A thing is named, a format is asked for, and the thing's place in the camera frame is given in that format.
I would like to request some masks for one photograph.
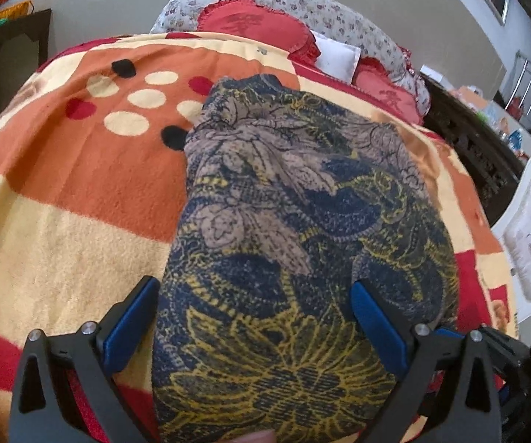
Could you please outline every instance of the heart-shaped red pillow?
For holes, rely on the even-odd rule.
[[[281,10],[259,6],[255,0],[220,0],[208,5],[197,19],[201,32],[250,38],[290,53],[290,58],[313,65],[321,54],[310,29]]]

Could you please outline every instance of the floral headboard cover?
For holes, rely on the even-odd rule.
[[[216,0],[170,0],[151,33],[186,32],[197,29],[197,17]],[[362,49],[362,56],[376,58],[391,81],[417,101],[421,116],[430,109],[430,94],[423,79],[408,68],[406,55],[381,28],[362,14],[334,0],[256,0],[258,4],[284,10],[310,29],[333,40]]]

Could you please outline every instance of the white wall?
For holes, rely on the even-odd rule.
[[[531,59],[531,19],[517,0],[509,1],[505,25],[502,26],[485,0],[460,0],[483,29],[503,62],[507,73],[501,92],[510,93],[508,79],[514,70],[516,52]]]

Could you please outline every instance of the polka dot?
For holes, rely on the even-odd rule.
[[[161,130],[161,140],[167,148],[181,152],[186,144],[187,131],[179,126],[166,126]]]
[[[146,75],[144,81],[149,85],[169,85],[175,83],[178,78],[179,75],[174,71],[156,71]]]
[[[97,110],[91,102],[85,102],[79,98],[71,98],[66,102],[65,115],[71,120],[84,120],[90,117]]]
[[[136,68],[134,68],[134,63],[128,59],[116,60],[112,62],[112,70],[114,70],[117,76],[121,76],[122,78],[132,78],[133,76],[136,76]]]
[[[108,76],[93,75],[87,80],[87,91],[95,98],[111,97],[119,90],[118,85]]]
[[[195,91],[199,95],[204,97],[208,96],[212,88],[213,82],[205,76],[194,76],[190,81],[187,82],[192,91]]]
[[[128,95],[128,101],[139,108],[159,108],[165,103],[165,95],[162,91],[138,90]]]
[[[191,120],[201,112],[201,103],[196,100],[185,100],[177,105],[177,111],[181,116]]]
[[[114,111],[104,118],[105,127],[122,136],[137,136],[148,130],[148,120],[131,111]]]

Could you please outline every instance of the black dot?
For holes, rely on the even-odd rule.
[[[136,76],[136,68],[134,68],[134,63],[128,59],[116,60],[112,63],[112,70],[121,76],[122,78],[132,78]]]
[[[187,131],[179,126],[166,126],[161,130],[161,140],[167,148],[176,151],[183,151],[186,144]]]

